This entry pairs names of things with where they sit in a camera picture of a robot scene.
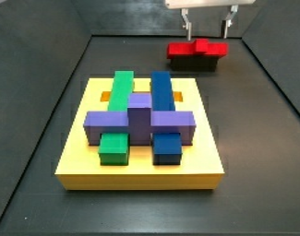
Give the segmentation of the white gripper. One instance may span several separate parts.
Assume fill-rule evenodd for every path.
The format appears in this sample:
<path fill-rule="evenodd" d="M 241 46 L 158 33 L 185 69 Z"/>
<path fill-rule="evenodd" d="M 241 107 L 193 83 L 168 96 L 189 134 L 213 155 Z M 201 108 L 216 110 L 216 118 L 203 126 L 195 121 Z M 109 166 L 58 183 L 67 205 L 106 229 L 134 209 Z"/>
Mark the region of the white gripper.
<path fill-rule="evenodd" d="M 209 7 L 209 6 L 231 6 L 229 12 L 223 20 L 221 35 L 225 39 L 228 37 L 229 27 L 232 26 L 232 20 L 239 12 L 239 5 L 252 5 L 256 0 L 165 0 L 168 9 L 181 9 L 184 29 L 186 30 L 186 40 L 192 40 L 192 22 L 189 20 L 188 8 Z"/>

